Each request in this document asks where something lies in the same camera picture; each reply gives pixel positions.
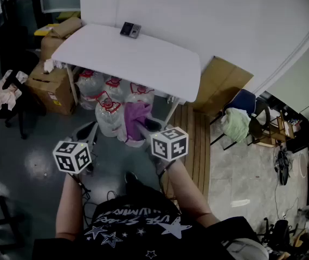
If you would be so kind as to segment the clear water jug red cap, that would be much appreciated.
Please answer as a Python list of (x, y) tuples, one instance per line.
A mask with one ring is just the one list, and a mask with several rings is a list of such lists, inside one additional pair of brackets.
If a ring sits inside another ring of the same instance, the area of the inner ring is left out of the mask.
[(123, 106), (111, 98), (104, 98), (95, 108), (95, 116), (102, 134), (106, 137), (116, 137), (121, 129), (124, 118)]
[(153, 105), (155, 90), (140, 84), (130, 83), (130, 92), (125, 97), (125, 102), (137, 103), (143, 102)]
[(76, 82), (79, 89), (80, 98), (79, 103), (82, 108), (86, 110), (95, 110), (97, 104), (97, 96), (103, 91), (104, 88), (103, 73), (84, 69)]
[(104, 85), (104, 91), (115, 102), (124, 102), (124, 91), (121, 87), (122, 79), (116, 76), (109, 76)]

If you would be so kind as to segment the beige cloth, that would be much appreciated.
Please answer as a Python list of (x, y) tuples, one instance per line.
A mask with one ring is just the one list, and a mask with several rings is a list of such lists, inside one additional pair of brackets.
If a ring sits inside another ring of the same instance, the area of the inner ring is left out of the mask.
[(7, 79), (10, 79), (11, 73), (12, 70), (8, 70), (0, 80), (0, 113), (1, 110), (15, 112), (21, 108), (19, 98), (23, 92), (14, 83), (3, 89)]

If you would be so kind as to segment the blue chair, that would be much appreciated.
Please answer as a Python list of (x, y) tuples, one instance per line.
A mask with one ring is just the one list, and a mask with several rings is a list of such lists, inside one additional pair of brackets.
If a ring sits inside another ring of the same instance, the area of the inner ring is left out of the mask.
[[(217, 116), (213, 119), (213, 121), (210, 122), (210, 125), (212, 125), (214, 122), (220, 119), (220, 128), (221, 128), (221, 120), (224, 116), (224, 112), (228, 108), (237, 108), (241, 110), (246, 110), (249, 117), (255, 112), (255, 103), (256, 103), (256, 96), (245, 90), (241, 89), (237, 92), (237, 94), (222, 108), (221, 111), (218, 112)], [(210, 142), (210, 146), (212, 146), (214, 143), (219, 141), (222, 137), (226, 136), (223, 132), (220, 136), (218, 136), (215, 140)], [(232, 142), (231, 145), (224, 148), (224, 150), (227, 150), (237, 144), (236, 142)]]

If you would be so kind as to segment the black star-print t-shirt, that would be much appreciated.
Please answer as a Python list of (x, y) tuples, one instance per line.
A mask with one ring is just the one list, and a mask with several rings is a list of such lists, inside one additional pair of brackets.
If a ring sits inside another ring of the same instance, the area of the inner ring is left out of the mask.
[(204, 227), (162, 193), (141, 182), (100, 204), (74, 241), (38, 239), (32, 260), (235, 260), (224, 248), (238, 238), (259, 240), (243, 217)]

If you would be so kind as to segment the white round hoop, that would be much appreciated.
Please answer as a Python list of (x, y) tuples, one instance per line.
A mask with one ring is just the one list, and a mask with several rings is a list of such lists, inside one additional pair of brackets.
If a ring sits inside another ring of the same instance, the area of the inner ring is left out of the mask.
[(307, 176), (307, 159), (303, 153), (298, 156), (298, 169), (302, 178)]

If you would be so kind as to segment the black flat panel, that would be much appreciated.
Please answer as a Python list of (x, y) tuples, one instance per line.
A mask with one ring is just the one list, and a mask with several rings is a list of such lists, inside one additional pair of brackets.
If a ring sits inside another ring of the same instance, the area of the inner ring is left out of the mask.
[(300, 130), (294, 133), (295, 138), (286, 142), (287, 150), (296, 153), (309, 147), (309, 122), (302, 122)]

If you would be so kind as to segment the purple cloth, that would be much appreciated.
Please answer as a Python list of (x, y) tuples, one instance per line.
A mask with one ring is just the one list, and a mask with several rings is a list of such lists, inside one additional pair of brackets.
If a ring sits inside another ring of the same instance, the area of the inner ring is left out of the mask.
[(145, 118), (151, 114), (152, 105), (145, 102), (127, 102), (121, 115), (120, 128), (117, 130), (117, 138), (130, 147), (141, 147), (145, 139), (142, 137), (137, 124), (144, 124)]

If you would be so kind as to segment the person's grey trousers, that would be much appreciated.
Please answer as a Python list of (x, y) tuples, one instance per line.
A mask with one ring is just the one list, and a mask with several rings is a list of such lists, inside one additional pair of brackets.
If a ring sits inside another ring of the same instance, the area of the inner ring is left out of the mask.
[(269, 260), (266, 248), (249, 238), (232, 240), (225, 243), (224, 248), (235, 260)]

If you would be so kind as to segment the yellow packet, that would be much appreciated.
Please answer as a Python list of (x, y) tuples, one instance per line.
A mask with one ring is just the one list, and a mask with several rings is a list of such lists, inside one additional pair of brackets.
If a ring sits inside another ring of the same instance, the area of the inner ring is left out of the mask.
[(59, 24), (58, 23), (53, 23), (53, 24), (47, 24), (39, 29), (37, 29), (34, 32), (35, 36), (46, 36), (52, 29), (57, 27)]

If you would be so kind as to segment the person's left forearm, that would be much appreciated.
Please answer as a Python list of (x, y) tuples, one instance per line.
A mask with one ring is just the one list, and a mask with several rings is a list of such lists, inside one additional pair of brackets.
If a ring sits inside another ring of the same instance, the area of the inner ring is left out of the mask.
[(82, 188), (67, 174), (56, 214), (55, 237), (74, 241), (82, 230)]

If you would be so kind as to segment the brown cardboard box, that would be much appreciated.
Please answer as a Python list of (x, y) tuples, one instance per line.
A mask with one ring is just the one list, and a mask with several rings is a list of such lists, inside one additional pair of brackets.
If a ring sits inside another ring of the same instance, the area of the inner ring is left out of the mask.
[(57, 48), (64, 42), (64, 39), (54, 37), (54, 36), (45, 36), (41, 41), (41, 53), (40, 60), (46, 61), (52, 57), (52, 54), (57, 50)]

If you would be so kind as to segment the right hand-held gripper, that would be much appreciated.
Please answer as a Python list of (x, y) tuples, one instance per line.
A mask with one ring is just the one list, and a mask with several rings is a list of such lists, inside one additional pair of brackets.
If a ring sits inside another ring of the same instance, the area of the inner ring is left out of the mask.
[(180, 127), (166, 130), (165, 128), (166, 124), (157, 119), (146, 118), (144, 124), (137, 123), (140, 135), (150, 142), (151, 155), (154, 156), (159, 175), (162, 175), (175, 161), (186, 156), (189, 148), (187, 132)]

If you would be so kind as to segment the black office chair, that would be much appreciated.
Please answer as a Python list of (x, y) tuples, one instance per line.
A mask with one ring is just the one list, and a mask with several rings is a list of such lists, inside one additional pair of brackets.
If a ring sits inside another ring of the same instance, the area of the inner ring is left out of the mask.
[(11, 112), (1, 110), (0, 119), (5, 126), (10, 127), (10, 120), (17, 116), (22, 139), (26, 139), (23, 121), (24, 112), (33, 111), (39, 115), (46, 114), (46, 108), (37, 95), (33, 94), (25, 85), (30, 73), (39, 62), (39, 57), (27, 49), (28, 30), (24, 26), (4, 24), (0, 27), (0, 62), (2, 78), (8, 70), (12, 70), (10, 79), (7, 79), (3, 89), (14, 83), (23, 93), (20, 100), (21, 108)]

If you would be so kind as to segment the round dark wooden stool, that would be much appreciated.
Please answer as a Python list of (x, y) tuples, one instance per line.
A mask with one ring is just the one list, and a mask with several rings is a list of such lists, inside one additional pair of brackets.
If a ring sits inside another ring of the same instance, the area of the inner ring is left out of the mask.
[[(262, 125), (257, 117), (265, 113), (265, 123)], [(255, 103), (255, 112), (250, 117), (249, 134), (252, 136), (252, 142), (248, 144), (257, 144), (264, 137), (264, 130), (268, 130), (271, 121), (271, 114), (268, 105), (265, 102), (257, 100)]]

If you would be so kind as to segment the black swivel chair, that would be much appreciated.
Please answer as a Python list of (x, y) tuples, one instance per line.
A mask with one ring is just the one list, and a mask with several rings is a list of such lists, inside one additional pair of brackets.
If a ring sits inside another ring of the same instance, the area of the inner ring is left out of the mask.
[(292, 229), (285, 219), (278, 220), (275, 224), (269, 224), (268, 218), (263, 219), (266, 222), (265, 233), (262, 236), (261, 243), (266, 244), (272, 250), (285, 251), (290, 247), (290, 234), (295, 234), (298, 224)]

